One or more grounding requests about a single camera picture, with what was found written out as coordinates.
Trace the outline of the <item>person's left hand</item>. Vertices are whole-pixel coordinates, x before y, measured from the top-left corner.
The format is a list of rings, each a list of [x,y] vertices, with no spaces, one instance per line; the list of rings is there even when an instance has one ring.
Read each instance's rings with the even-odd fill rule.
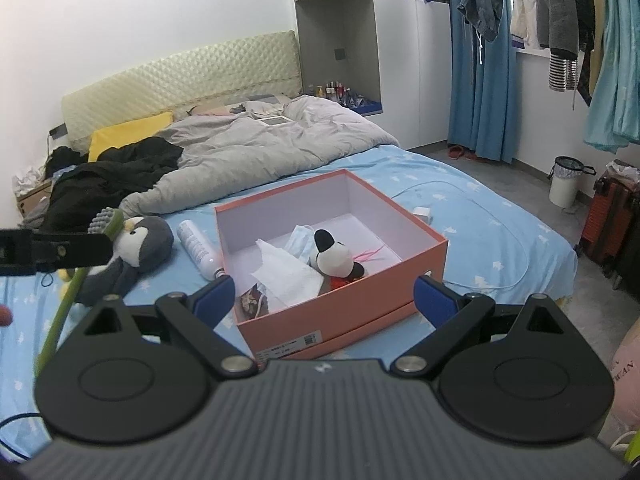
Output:
[[[6,306],[0,306],[0,326],[10,326],[13,321],[12,312]]]

